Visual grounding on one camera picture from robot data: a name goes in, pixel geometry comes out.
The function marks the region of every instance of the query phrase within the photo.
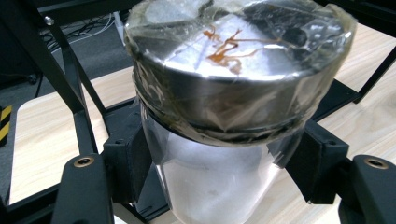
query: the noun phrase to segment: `screw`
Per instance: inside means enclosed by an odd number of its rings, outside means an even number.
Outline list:
[[[54,20],[53,18],[49,17],[49,16],[44,17],[44,22],[45,22],[47,25],[53,25],[53,24],[55,24],[55,20]]]

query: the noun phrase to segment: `transparent tape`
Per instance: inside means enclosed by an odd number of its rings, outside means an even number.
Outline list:
[[[302,127],[355,28],[341,8],[306,0],[148,0],[125,25],[145,106],[175,133],[222,147]]]

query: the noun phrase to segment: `dark floor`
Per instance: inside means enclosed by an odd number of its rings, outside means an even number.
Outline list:
[[[120,41],[114,24],[101,34],[94,35],[72,44],[80,63],[89,79],[132,66],[132,59]],[[58,50],[53,53],[62,66],[62,55]],[[0,147],[0,196],[5,201],[9,191],[12,173],[13,146],[17,111],[21,105],[34,99],[37,84],[28,82],[7,85],[0,89],[0,106],[12,105],[10,131],[5,147]],[[54,92],[50,83],[44,78],[39,96]]]

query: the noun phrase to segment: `yellow and black striped tape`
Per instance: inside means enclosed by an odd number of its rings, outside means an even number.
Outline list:
[[[9,105],[6,108],[1,109],[1,119],[0,119],[0,147],[3,147],[7,143],[7,136],[9,132],[9,121],[11,119],[12,106]]]

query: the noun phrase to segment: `metal lid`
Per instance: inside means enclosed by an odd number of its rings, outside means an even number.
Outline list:
[[[125,26],[137,93],[168,128],[217,145],[300,127],[356,22],[311,1],[144,1]]]

